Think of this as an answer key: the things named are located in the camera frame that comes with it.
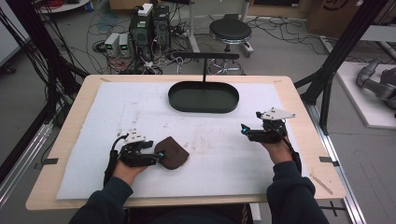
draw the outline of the wooden table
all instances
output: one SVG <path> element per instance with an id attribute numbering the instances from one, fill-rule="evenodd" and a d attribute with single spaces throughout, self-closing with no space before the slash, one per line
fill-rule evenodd
<path id="1" fill-rule="evenodd" d="M 89 76 L 85 79 L 78 97 L 62 127 L 57 140 L 49 154 L 49 158 L 59 158 L 57 164 L 45 165 L 27 200 L 29 210 L 51 210 L 80 208 L 86 200 L 56 200 L 56 195 L 64 177 L 64 170 L 69 154 L 75 145 L 82 124 L 92 106 L 97 90 L 102 82 L 179 82 L 184 80 L 202 80 L 202 76 Z M 297 115 L 289 119 L 293 135 L 304 157 L 304 164 L 309 177 L 317 188 L 315 198 L 341 199 L 346 191 L 338 174 L 330 162 L 321 162 L 319 157 L 328 157 L 318 133 L 307 114 L 300 96 L 288 77 L 265 76 L 210 76 L 207 81 L 229 83 L 273 83 L 282 102 L 283 109 Z M 211 203 L 262 203 L 265 195 L 240 195 L 218 197 L 187 197 L 187 198 L 130 198 L 125 206 L 160 206 L 179 204 L 211 204 Z"/>

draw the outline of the dark sleeve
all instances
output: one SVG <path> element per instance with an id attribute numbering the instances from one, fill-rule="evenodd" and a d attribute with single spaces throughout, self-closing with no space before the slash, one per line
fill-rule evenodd
<path id="1" fill-rule="evenodd" d="M 102 190 L 91 195 L 69 223 L 122 223 L 123 205 L 132 193 L 129 185 L 113 176 Z"/>
<path id="2" fill-rule="evenodd" d="M 294 161 L 274 166 L 274 183 L 267 189 L 273 224 L 329 223 L 314 198 L 315 186 L 301 177 Z"/>

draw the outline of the electronic equipment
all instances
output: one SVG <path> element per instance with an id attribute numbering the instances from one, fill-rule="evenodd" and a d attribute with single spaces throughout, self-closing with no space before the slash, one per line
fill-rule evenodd
<path id="1" fill-rule="evenodd" d="M 143 59 L 146 62 L 152 61 L 152 49 L 155 49 L 155 45 L 153 44 L 154 26 L 152 22 L 152 10 L 147 16 L 139 16 L 136 11 L 133 12 L 129 33 L 134 50 L 136 50 L 135 54 L 137 58 Z"/>
<path id="2" fill-rule="evenodd" d="M 120 34 L 113 33 L 105 41 L 108 57 L 117 57 L 120 53 Z"/>
<path id="3" fill-rule="evenodd" d="M 129 41 L 129 34 L 120 34 L 120 52 L 124 58 L 131 57 L 131 42 Z"/>
<path id="4" fill-rule="evenodd" d="M 155 40 L 162 49 L 171 47 L 169 6 L 157 6 L 153 12 Z"/>

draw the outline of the human hand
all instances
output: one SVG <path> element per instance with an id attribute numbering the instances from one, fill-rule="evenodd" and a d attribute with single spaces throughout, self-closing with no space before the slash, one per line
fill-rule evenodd
<path id="1" fill-rule="evenodd" d="M 270 158 L 274 164 L 281 163 L 283 161 L 292 161 L 292 157 L 290 154 L 290 149 L 286 143 L 281 140 L 278 143 L 270 144 L 270 143 L 261 143 L 263 147 L 265 147 L 270 154 Z"/>
<path id="2" fill-rule="evenodd" d="M 137 175 L 142 173 L 147 168 L 147 166 L 130 167 L 125 165 L 125 163 L 122 161 L 118 161 L 116 168 L 114 169 L 113 176 L 118 177 L 131 186 L 134 183 L 134 179 L 137 177 Z"/>

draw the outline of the white paper sheet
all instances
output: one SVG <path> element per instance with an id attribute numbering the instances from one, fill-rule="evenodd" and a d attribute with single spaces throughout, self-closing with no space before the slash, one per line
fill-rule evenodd
<path id="1" fill-rule="evenodd" d="M 143 153 L 152 153 L 168 136 L 190 153 L 173 171 L 160 164 L 150 166 L 132 185 L 134 198 L 265 193 L 272 183 L 273 164 L 260 144 L 241 134 L 240 125 L 261 129 L 256 111 L 282 108 L 274 85 L 233 83 L 239 91 L 238 107 L 228 114 L 206 114 L 171 107 L 167 93 L 173 84 L 103 83 L 71 152 L 57 199 L 87 199 L 102 189 L 112 144 L 132 129 L 154 141 Z"/>

